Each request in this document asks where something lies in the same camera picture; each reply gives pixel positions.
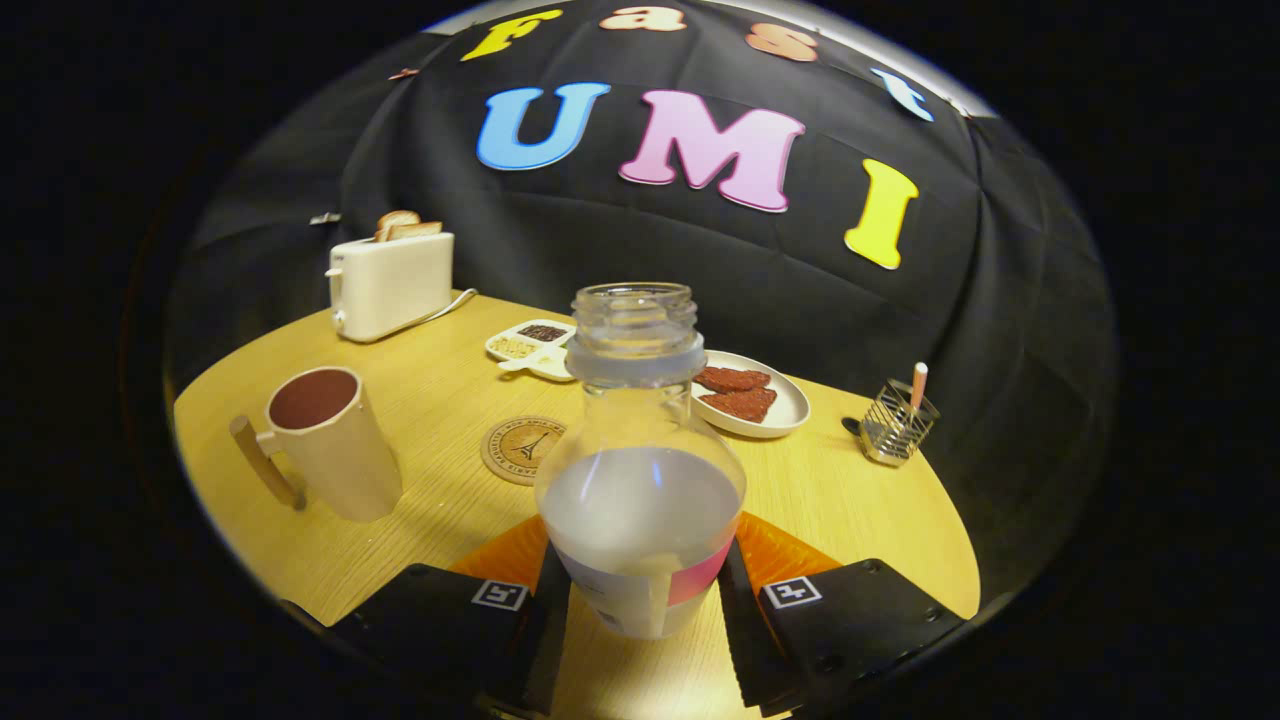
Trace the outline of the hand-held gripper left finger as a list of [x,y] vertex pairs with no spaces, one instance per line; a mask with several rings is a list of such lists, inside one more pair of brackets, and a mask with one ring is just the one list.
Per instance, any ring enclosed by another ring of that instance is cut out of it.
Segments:
[[408,565],[330,639],[486,716],[549,716],[568,609],[568,574],[535,515],[448,569]]

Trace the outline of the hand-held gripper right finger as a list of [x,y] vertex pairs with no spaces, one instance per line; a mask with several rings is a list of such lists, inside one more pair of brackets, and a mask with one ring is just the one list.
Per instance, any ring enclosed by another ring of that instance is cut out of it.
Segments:
[[966,634],[886,561],[840,564],[750,512],[718,588],[742,702],[765,717],[831,717]]

